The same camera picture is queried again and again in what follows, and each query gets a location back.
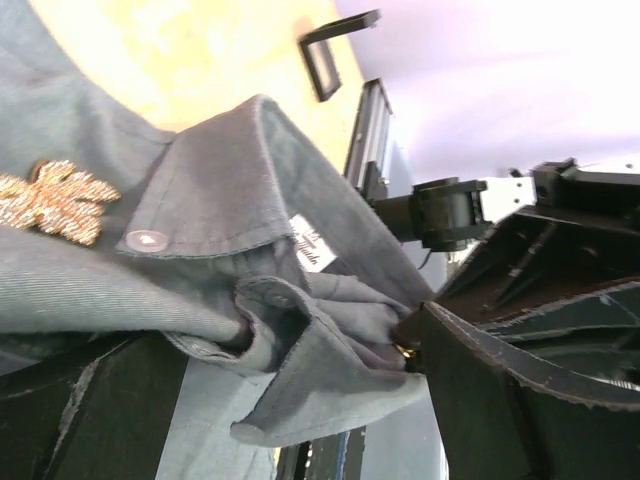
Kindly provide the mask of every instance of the cable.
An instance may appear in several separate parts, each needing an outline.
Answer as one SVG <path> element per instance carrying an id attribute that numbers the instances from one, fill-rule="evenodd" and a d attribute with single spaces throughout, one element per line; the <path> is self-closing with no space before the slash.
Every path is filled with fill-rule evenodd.
<path id="1" fill-rule="evenodd" d="M 418 267 L 418 270 L 422 270 L 427 265 L 427 262 L 429 261 L 429 257 L 431 257 L 431 252 L 433 252 L 433 250 L 429 250 L 427 252 L 427 255 L 424 257 L 422 264 Z"/>

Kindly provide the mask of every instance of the brooch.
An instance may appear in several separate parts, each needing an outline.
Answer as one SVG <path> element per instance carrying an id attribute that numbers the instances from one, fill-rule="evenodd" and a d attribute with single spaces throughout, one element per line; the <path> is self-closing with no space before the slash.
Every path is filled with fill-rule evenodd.
<path id="1" fill-rule="evenodd" d="M 25 230 L 38 227 L 82 245 L 93 245 L 100 235 L 100 202 L 120 194 L 90 173 L 76 172 L 68 160 L 38 162 L 30 181 L 0 175 L 0 225 Z"/>

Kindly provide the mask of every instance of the white label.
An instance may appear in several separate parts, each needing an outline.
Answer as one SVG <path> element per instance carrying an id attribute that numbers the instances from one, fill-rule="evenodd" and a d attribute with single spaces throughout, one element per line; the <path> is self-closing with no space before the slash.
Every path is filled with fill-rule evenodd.
<path id="1" fill-rule="evenodd" d="M 298 261 L 304 270 L 310 273 L 321 272 L 337 258 L 306 218 L 296 215 L 289 222 L 296 238 Z"/>

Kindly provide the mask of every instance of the wooden table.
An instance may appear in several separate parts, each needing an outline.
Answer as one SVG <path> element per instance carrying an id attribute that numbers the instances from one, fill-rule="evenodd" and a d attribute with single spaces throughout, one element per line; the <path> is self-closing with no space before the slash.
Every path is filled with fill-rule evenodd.
<path id="1" fill-rule="evenodd" d="M 161 128 L 180 131 L 257 93 L 274 98 L 340 171 L 362 76 L 330 40 L 343 86 L 318 103 L 297 39 L 339 18 L 332 0 L 31 0 L 93 81 Z"/>

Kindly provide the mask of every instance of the gray shirt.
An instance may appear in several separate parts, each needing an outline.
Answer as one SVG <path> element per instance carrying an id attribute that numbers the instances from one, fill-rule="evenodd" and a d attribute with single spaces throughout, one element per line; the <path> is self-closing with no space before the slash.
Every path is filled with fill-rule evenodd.
<path id="1" fill-rule="evenodd" d="M 164 332 L 192 360 L 162 478 L 261 478 L 273 472 L 259 447 L 359 427 L 425 394 L 389 331 L 431 292 L 275 102 L 160 131 L 84 77 L 26 1 L 0 0 L 0 25 L 0 171 L 69 159 L 122 194 L 91 248 L 0 227 L 11 355 L 50 356 L 61 332 Z M 301 224 L 326 246 L 320 263 Z M 16 347 L 18 333 L 47 335 Z"/>

